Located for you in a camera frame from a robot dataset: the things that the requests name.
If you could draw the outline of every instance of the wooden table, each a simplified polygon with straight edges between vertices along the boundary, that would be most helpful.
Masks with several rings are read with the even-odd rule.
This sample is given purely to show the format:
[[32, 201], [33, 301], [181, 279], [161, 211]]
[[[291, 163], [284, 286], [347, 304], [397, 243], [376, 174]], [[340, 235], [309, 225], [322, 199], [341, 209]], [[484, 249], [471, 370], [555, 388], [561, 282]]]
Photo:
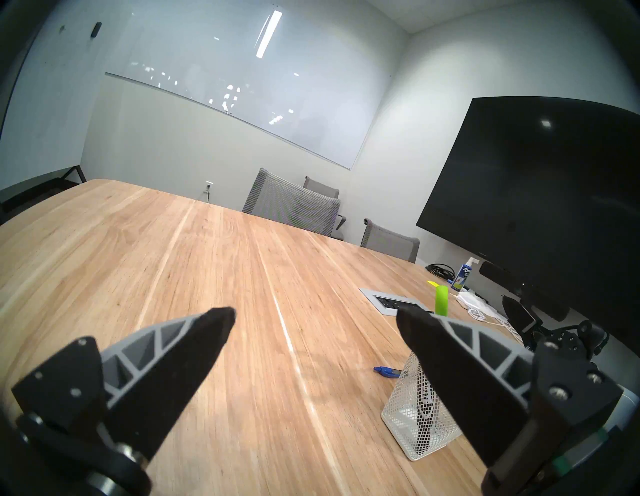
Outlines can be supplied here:
[[[463, 438], [409, 461], [380, 418], [409, 349], [360, 287], [433, 307], [420, 266], [180, 196], [93, 180], [0, 227], [0, 381], [71, 340], [230, 305], [231, 336], [148, 468], [158, 495], [478, 494]], [[455, 301], [449, 315], [470, 317]]]

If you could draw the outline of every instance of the wall-mounted sensor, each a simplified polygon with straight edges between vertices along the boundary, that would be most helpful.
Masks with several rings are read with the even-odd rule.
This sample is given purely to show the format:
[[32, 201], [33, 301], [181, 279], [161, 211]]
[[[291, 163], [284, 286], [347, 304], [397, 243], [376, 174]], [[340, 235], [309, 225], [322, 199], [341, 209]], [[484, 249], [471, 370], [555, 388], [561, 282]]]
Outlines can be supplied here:
[[95, 38], [96, 36], [98, 36], [98, 31], [100, 31], [100, 26], [102, 26], [101, 22], [95, 23], [95, 26], [93, 27], [93, 31], [91, 32], [92, 38]]

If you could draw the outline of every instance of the office chair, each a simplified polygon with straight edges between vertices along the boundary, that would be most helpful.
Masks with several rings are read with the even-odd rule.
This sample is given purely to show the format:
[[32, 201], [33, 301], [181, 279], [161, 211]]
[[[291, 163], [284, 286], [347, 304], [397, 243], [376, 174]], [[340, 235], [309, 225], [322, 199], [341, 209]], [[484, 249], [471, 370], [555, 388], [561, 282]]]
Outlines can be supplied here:
[[364, 230], [360, 246], [415, 264], [420, 246], [418, 238], [403, 236], [380, 227], [374, 224], [371, 219], [364, 219], [364, 223], [367, 227]]
[[305, 189], [261, 168], [242, 211], [331, 236], [340, 200]]
[[[321, 182], [311, 179], [309, 176], [305, 176], [305, 183], [302, 187], [315, 191], [316, 193], [320, 193], [321, 195], [328, 196], [329, 198], [337, 198], [340, 194], [339, 189], [331, 188], [326, 184], [322, 184]], [[342, 224], [344, 224], [346, 220], [347, 218], [344, 215], [338, 214], [336, 216], [333, 231], [331, 232], [332, 238], [344, 241], [344, 235], [342, 232], [339, 232], [338, 229], [342, 227]]]

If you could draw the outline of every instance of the black tv screen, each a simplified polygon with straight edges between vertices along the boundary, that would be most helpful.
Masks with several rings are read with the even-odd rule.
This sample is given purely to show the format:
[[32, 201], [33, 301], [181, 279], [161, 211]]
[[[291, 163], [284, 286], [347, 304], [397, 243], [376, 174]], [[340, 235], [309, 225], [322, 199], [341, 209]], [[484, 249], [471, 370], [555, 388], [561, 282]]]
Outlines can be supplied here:
[[475, 98], [417, 225], [638, 353], [639, 177], [638, 114], [583, 100]]

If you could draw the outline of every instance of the spray bottle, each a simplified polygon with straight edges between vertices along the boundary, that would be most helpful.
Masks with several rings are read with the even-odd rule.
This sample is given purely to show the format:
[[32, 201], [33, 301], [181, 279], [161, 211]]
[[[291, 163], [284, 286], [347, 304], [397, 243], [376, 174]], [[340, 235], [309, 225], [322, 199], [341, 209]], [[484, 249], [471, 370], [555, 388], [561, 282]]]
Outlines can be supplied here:
[[469, 277], [469, 274], [471, 274], [471, 269], [472, 269], [471, 264], [477, 264], [479, 261], [480, 260], [475, 259], [473, 257], [469, 258], [467, 263], [463, 264], [462, 267], [460, 267], [460, 271], [458, 272], [458, 275], [451, 283], [451, 289], [453, 289], [454, 291], [460, 292], [460, 290], [465, 285], [465, 282], [467, 281], [467, 277]]

